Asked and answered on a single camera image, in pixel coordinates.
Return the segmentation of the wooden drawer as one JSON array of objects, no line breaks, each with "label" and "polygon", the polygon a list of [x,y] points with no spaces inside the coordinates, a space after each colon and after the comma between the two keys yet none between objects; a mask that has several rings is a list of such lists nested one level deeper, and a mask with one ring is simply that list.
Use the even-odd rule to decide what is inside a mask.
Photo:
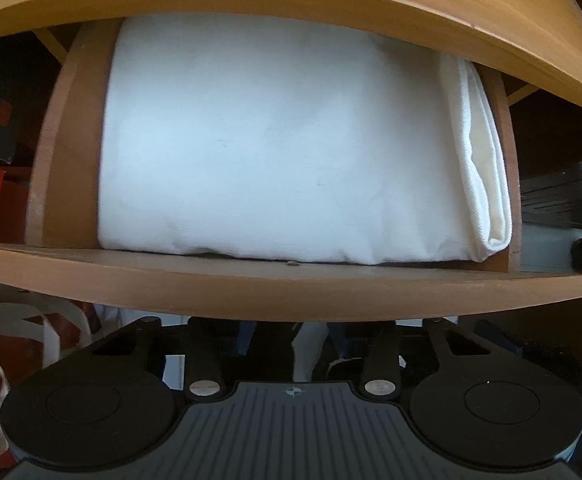
[{"label": "wooden drawer", "polygon": [[351,266],[116,252],[96,236],[105,94],[120,22],[81,26],[37,145],[22,244],[0,283],[68,299],[205,318],[359,322],[443,318],[582,297],[582,276],[523,273],[519,240],[482,263]]}]

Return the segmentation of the dark wooden cabinet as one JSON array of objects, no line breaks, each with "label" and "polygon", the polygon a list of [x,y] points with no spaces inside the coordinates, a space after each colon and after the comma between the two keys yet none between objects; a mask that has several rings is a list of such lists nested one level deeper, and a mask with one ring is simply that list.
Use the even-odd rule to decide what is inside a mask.
[{"label": "dark wooden cabinet", "polygon": [[523,221],[582,229],[582,107],[534,90],[509,110]]}]

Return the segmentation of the white folded cloth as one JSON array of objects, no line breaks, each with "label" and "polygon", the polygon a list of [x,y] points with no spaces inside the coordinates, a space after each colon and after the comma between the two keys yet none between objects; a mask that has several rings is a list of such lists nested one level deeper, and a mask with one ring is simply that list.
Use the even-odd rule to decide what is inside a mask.
[{"label": "white folded cloth", "polygon": [[102,130],[106,249],[357,264],[481,262],[512,213],[464,58],[346,27],[128,18]]}]

